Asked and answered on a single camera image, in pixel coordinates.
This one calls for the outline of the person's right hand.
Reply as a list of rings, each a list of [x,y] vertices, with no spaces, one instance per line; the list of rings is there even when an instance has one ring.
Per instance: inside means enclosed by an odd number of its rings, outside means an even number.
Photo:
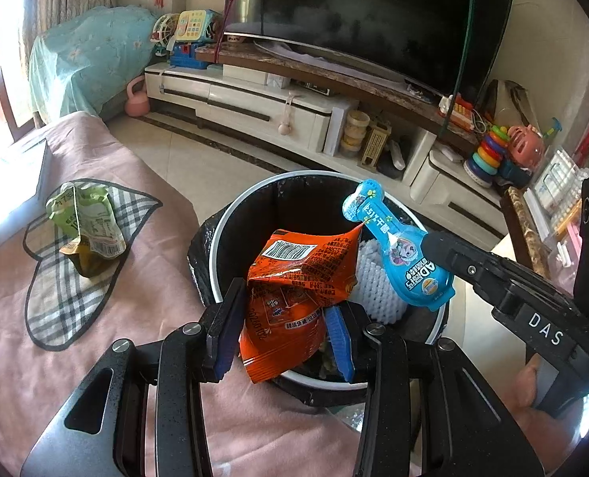
[[[502,402],[532,445],[547,475],[552,475],[577,446],[583,401],[575,401],[559,418],[533,407],[537,374],[543,359],[535,354],[502,393]]]

